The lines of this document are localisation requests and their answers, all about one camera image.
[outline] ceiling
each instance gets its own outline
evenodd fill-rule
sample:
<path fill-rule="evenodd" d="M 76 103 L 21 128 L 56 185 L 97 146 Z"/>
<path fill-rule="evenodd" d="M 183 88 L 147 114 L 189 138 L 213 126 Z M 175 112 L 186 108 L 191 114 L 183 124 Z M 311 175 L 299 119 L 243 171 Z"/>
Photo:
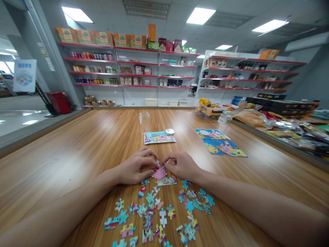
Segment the ceiling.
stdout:
<path fill-rule="evenodd" d="M 289 17 L 291 23 L 314 25 L 317 20 L 320 20 L 317 25 L 329 25 L 329 12 L 324 6 L 325 1 L 322 0 L 145 1 L 170 4 L 167 19 L 127 15 L 123 0 L 61 0 L 62 6 L 81 8 L 89 16 L 94 23 L 79 22 L 87 30 L 145 35 L 147 24 L 156 24 L 157 38 L 187 40 L 186 46 L 196 48 L 197 53 L 200 54 L 223 44 L 238 45 L 238 52 L 249 52 L 295 39 L 296 36 L 283 36 L 275 32 L 257 37 L 260 33 L 252 32 L 252 29 L 273 19 L 285 20 L 288 15 L 291 15 Z M 186 21 L 195 7 L 243 14 L 252 18 L 238 28 L 188 24 Z M 19 35 L 3 2 L 0 1 L 0 38 L 7 39 L 7 34 Z M 0 51 L 2 51 L 1 43 L 4 41 L 0 39 Z"/>

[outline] hand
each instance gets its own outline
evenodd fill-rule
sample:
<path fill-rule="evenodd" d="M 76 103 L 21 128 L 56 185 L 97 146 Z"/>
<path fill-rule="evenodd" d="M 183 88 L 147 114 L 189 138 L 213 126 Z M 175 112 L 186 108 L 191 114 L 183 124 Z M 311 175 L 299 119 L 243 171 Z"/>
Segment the hand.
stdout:
<path fill-rule="evenodd" d="M 170 153 L 163 160 L 165 168 L 176 176 L 194 182 L 203 171 L 187 152 Z"/>
<path fill-rule="evenodd" d="M 159 168 L 159 165 L 153 158 L 146 157 L 148 155 L 153 156 L 156 160 L 158 159 L 157 154 L 153 150 L 144 146 L 123 163 L 113 168 L 118 179 L 118 184 L 137 184 L 153 175 L 154 170 L 152 169 L 142 173 L 139 172 L 140 168 L 144 165 L 152 165 Z"/>

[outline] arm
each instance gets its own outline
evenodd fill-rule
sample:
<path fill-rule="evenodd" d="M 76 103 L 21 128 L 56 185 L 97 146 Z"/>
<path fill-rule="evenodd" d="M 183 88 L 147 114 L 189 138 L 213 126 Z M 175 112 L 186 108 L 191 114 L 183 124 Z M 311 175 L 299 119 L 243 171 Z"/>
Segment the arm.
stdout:
<path fill-rule="evenodd" d="M 186 152 L 163 161 L 172 173 L 199 184 L 284 246 L 327 246 L 329 219 L 295 200 L 198 167 Z"/>
<path fill-rule="evenodd" d="M 60 246 L 77 224 L 117 184 L 136 184 L 154 171 L 140 173 L 143 165 L 158 167 L 157 155 L 143 147 L 119 166 L 69 192 L 23 219 L 0 236 L 0 246 Z"/>

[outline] air conditioner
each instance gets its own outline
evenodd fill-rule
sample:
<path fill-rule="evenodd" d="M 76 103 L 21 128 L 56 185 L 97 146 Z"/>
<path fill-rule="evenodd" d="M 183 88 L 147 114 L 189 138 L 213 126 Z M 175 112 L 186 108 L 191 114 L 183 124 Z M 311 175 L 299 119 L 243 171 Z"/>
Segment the air conditioner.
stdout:
<path fill-rule="evenodd" d="M 329 32 L 290 42 L 284 51 L 312 48 L 329 43 Z"/>

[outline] black stand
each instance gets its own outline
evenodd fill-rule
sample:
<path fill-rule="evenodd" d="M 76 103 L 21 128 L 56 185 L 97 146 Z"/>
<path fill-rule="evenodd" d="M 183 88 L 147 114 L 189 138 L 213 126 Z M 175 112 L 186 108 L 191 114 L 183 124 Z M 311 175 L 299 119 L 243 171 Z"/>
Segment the black stand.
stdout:
<path fill-rule="evenodd" d="M 44 92 L 42 91 L 41 87 L 39 86 L 38 82 L 35 82 L 35 87 L 36 87 L 36 91 L 39 94 L 39 96 L 41 97 L 42 101 L 45 103 L 47 110 L 50 112 L 51 115 L 45 116 L 45 117 L 57 117 L 59 115 L 61 115 L 60 113 L 57 113 L 54 109 L 54 107 L 52 106 L 52 104 L 49 102 L 49 100 L 47 99 L 47 97 L 45 96 Z"/>

